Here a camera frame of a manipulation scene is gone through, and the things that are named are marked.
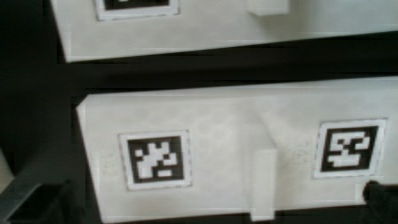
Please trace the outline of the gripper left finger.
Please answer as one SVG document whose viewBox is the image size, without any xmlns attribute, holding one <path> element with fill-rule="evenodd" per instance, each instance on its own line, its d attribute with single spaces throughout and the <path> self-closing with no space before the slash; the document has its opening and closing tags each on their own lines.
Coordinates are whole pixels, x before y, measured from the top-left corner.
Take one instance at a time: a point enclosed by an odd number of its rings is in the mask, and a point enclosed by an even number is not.
<svg viewBox="0 0 398 224">
<path fill-rule="evenodd" d="M 8 186 L 0 194 L 0 224 L 74 224 L 72 185 Z"/>
</svg>

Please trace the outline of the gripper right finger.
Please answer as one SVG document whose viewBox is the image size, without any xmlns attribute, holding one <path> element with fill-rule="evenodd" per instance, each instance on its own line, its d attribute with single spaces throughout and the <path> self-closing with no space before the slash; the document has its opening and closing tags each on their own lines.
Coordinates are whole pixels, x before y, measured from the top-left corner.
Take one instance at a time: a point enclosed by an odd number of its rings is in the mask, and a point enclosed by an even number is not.
<svg viewBox="0 0 398 224">
<path fill-rule="evenodd" d="M 369 181 L 362 198 L 365 208 L 360 213 L 360 223 L 398 224 L 398 184 L 387 185 Z"/>
</svg>

